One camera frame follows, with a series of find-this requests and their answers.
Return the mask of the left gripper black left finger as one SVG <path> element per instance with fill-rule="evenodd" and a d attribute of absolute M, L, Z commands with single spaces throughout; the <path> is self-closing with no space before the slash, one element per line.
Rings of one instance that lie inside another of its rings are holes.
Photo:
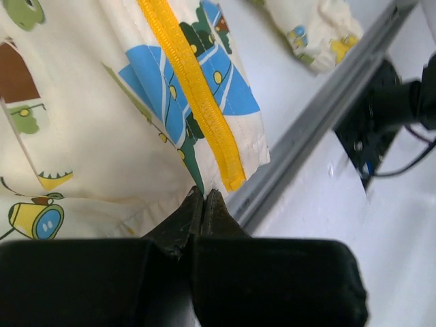
<path fill-rule="evenodd" d="M 2 326 L 197 326 L 186 267 L 203 197 L 142 238 L 15 240 L 1 246 Z"/>

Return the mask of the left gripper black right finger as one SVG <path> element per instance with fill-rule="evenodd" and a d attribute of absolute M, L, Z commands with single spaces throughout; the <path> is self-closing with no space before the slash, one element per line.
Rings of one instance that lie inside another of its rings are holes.
<path fill-rule="evenodd" d="M 249 236 L 218 191 L 193 234 L 191 291 L 202 326 L 364 326 L 369 318 L 346 244 Z"/>

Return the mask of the yellow cream printed kids jacket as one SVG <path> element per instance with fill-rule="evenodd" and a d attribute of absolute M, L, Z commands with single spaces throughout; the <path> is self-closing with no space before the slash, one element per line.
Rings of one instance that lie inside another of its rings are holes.
<path fill-rule="evenodd" d="M 2 1 L 1 241 L 140 237 L 236 191 L 362 34 L 346 1 Z"/>

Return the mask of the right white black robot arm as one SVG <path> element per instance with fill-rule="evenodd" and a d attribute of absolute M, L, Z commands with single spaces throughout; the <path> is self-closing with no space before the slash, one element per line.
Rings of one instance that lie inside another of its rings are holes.
<path fill-rule="evenodd" d="M 385 131 L 413 123 L 435 130 L 435 56 L 422 70 L 420 80 L 372 92 L 369 100 L 372 130 Z"/>

